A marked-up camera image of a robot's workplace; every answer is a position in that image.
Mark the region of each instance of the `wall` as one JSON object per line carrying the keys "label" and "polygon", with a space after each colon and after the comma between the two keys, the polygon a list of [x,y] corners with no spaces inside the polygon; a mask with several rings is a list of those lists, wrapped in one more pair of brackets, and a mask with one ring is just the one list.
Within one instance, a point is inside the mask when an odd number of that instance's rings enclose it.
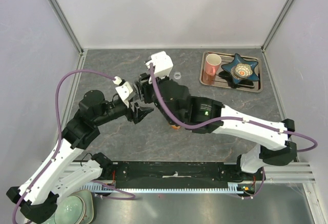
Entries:
{"label": "wall", "polygon": [[[0,216],[11,223],[6,197],[53,147],[55,88],[76,69],[78,52],[47,0],[0,0]],[[60,93],[63,110],[70,83]]]}
{"label": "wall", "polygon": [[84,48],[260,46],[286,0],[58,0]]}
{"label": "wall", "polygon": [[[296,0],[267,50],[287,117],[319,147],[300,154],[311,163],[328,207],[328,7],[327,0]],[[300,148],[308,142],[294,138]]]}

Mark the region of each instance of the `tray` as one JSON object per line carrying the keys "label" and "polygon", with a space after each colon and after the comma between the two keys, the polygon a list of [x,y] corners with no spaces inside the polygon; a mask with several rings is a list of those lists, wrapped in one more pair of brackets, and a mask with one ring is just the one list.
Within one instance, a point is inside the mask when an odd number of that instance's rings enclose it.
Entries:
{"label": "tray", "polygon": [[201,68],[200,68],[200,76],[199,81],[203,85],[206,86],[212,86],[212,87],[222,87],[222,88],[229,88],[229,89],[236,89],[240,91],[245,92],[261,92],[263,90],[263,83],[262,83],[262,61],[255,57],[250,56],[241,56],[246,61],[252,60],[252,61],[258,61],[258,65],[255,68],[255,73],[259,77],[258,82],[251,82],[249,80],[242,80],[239,84],[235,85],[232,82],[232,79],[229,75],[229,73],[225,72],[221,66],[216,72],[214,76],[210,76],[205,73],[204,71],[204,65],[205,65],[205,58],[208,54],[218,54],[222,58],[222,63],[227,64],[232,62],[235,55],[234,54],[225,54],[225,53],[218,53],[218,52],[212,52],[212,51],[206,51],[203,53],[203,57],[201,60]]}

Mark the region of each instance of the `cup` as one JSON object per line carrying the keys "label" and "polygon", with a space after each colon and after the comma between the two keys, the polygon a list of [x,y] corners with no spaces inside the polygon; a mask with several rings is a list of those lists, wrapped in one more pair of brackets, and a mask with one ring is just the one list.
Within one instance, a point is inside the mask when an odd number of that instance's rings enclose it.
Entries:
{"label": "cup", "polygon": [[221,57],[218,54],[208,54],[205,61],[205,72],[208,75],[214,76],[218,71],[222,62]]}

